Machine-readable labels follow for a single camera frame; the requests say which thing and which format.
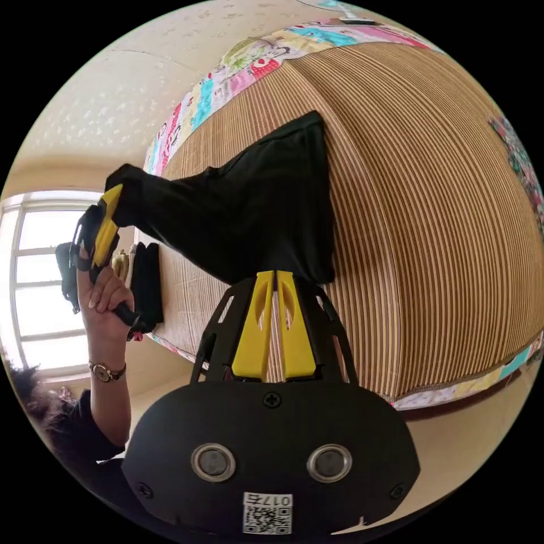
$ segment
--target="person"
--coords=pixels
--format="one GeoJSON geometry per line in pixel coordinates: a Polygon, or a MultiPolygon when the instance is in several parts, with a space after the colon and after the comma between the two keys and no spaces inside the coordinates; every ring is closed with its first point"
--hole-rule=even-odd
{"type": "MultiPolygon", "coordinates": [[[[87,258],[83,249],[81,256],[87,258]]],[[[125,372],[130,328],[112,310],[121,302],[134,310],[134,296],[110,266],[102,269],[94,285],[88,272],[78,270],[77,284],[94,369],[90,389],[77,400],[65,399],[47,391],[37,368],[18,369],[7,362],[6,370],[34,429],[72,476],[117,512],[157,532],[155,519],[130,489],[118,457],[125,451],[131,425],[125,372]],[[105,381],[104,373],[117,379],[105,381]]]]}

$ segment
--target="wrist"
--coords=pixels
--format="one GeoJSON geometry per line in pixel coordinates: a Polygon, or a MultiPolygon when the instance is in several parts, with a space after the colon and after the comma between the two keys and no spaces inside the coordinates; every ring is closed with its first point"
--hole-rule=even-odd
{"type": "Polygon", "coordinates": [[[112,371],[125,365],[126,342],[92,341],[89,339],[89,360],[94,364],[103,364],[112,371]]]}

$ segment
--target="window frame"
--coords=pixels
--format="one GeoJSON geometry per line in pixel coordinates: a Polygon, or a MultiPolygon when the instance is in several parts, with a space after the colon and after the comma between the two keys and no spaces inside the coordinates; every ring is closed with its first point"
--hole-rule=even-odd
{"type": "MultiPolygon", "coordinates": [[[[85,329],[75,329],[67,331],[58,331],[54,333],[44,334],[31,334],[22,336],[20,333],[19,319],[17,315],[17,306],[15,301],[15,293],[18,289],[26,287],[46,287],[46,286],[58,286],[60,294],[60,286],[62,282],[60,280],[51,280],[45,282],[17,282],[17,263],[18,258],[27,255],[45,255],[54,254],[56,248],[35,248],[35,249],[19,249],[21,234],[23,230],[24,218],[27,213],[38,211],[80,211],[83,213],[92,204],[96,204],[99,200],[101,193],[94,193],[95,199],[91,199],[92,191],[81,189],[69,189],[70,193],[73,193],[73,197],[44,199],[44,198],[32,198],[33,193],[26,193],[24,195],[16,195],[6,199],[1,206],[0,221],[5,213],[9,211],[17,211],[18,215],[15,222],[15,229],[11,242],[11,258],[9,269],[9,294],[10,294],[10,313],[13,332],[15,334],[15,341],[19,352],[19,357],[23,368],[28,368],[28,363],[23,350],[23,342],[32,342],[39,340],[54,340],[62,338],[70,338],[76,336],[85,335],[85,329]],[[85,194],[83,198],[77,198],[77,192],[85,194]]],[[[68,367],[53,367],[53,368],[39,368],[40,375],[46,378],[65,377],[70,375],[81,374],[88,370],[87,364],[71,365],[68,367]]]]}

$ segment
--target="watch face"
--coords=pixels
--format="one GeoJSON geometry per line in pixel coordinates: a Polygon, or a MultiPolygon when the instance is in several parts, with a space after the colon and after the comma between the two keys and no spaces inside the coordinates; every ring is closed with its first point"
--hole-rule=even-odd
{"type": "Polygon", "coordinates": [[[108,371],[106,370],[106,367],[103,367],[101,364],[96,365],[96,367],[93,370],[93,373],[100,381],[106,382],[111,379],[108,374],[108,371]]]}

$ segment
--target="bed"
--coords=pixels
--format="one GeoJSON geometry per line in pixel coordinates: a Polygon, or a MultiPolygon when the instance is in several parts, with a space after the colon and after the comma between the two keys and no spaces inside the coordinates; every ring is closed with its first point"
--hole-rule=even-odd
{"type": "MultiPolygon", "coordinates": [[[[326,291],[360,385],[412,409],[542,358],[534,169],[488,94],[421,36],[331,20],[248,38],[182,98],[144,169],[176,179],[220,166],[312,109],[327,125],[337,223],[326,291]]],[[[160,265],[165,319],[150,336],[194,360],[227,286],[165,246],[160,265]]],[[[282,379],[278,334],[275,321],[269,381],[282,379]]]]}

